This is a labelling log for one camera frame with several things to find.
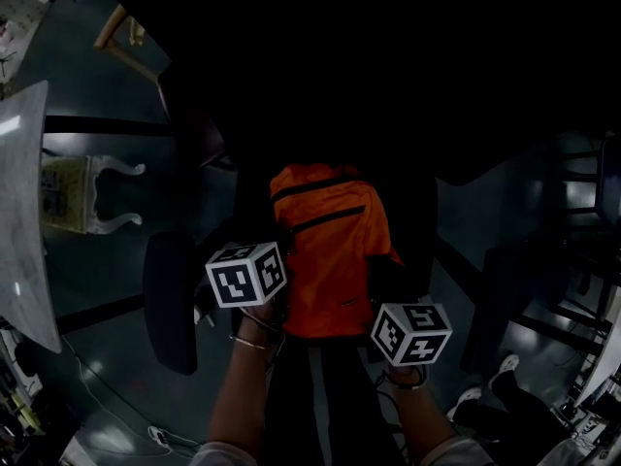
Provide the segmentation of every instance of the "black pants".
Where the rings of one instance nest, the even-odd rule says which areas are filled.
[[[332,463],[404,466],[357,348],[347,341],[326,342],[321,348],[321,367]],[[307,345],[289,337],[270,383],[259,464],[324,464],[313,407]]]
[[[489,454],[499,466],[537,465],[570,433],[537,397],[522,390],[512,371],[500,375],[492,385],[507,411],[466,401],[457,408],[455,422],[468,426],[489,440]]]

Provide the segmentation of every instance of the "sleeve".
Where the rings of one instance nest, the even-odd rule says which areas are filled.
[[[494,466],[477,442],[464,437],[456,437],[440,444],[427,454],[420,466]]]
[[[190,466],[257,466],[257,464],[244,450],[222,442],[209,442],[199,449]]]

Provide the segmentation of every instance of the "desk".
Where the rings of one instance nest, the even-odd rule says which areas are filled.
[[[0,59],[7,59],[0,72],[0,85],[7,85],[16,76],[49,4],[37,0],[0,0],[0,16],[9,20],[11,42],[0,44]]]
[[[60,353],[39,219],[47,97],[41,82],[0,102],[0,316]]]
[[[617,287],[614,303],[621,302],[621,288]],[[575,401],[579,406],[589,395],[605,382],[608,377],[614,375],[621,365],[621,309],[613,309],[614,313],[612,328],[605,339],[604,348],[600,356],[593,363],[593,371],[582,387],[580,395]]]

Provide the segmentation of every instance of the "white sneaker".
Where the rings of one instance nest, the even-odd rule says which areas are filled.
[[[517,354],[511,354],[508,355],[507,357],[505,357],[505,359],[503,360],[503,362],[501,363],[501,367],[498,370],[498,373],[496,373],[496,375],[494,375],[492,377],[492,379],[489,381],[489,383],[487,384],[487,386],[489,386],[490,388],[492,387],[492,383],[502,374],[502,373],[506,373],[507,371],[515,371],[515,368],[517,368],[517,365],[520,363],[520,358]]]
[[[459,399],[457,399],[457,404],[455,405],[455,407],[451,408],[450,411],[446,413],[446,417],[448,418],[448,420],[450,422],[453,422],[453,418],[455,417],[455,412],[457,411],[457,408],[459,407],[460,404],[462,404],[463,402],[466,402],[467,400],[478,400],[481,398],[482,394],[483,394],[483,391],[478,386],[470,388],[469,390],[466,390],[464,393],[462,393],[459,396]]]

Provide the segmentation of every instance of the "box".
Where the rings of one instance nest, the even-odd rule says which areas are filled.
[[[205,268],[222,308],[267,304],[287,283],[276,242],[219,250]]]
[[[436,362],[452,333],[440,304],[383,304],[371,338],[393,366]]]

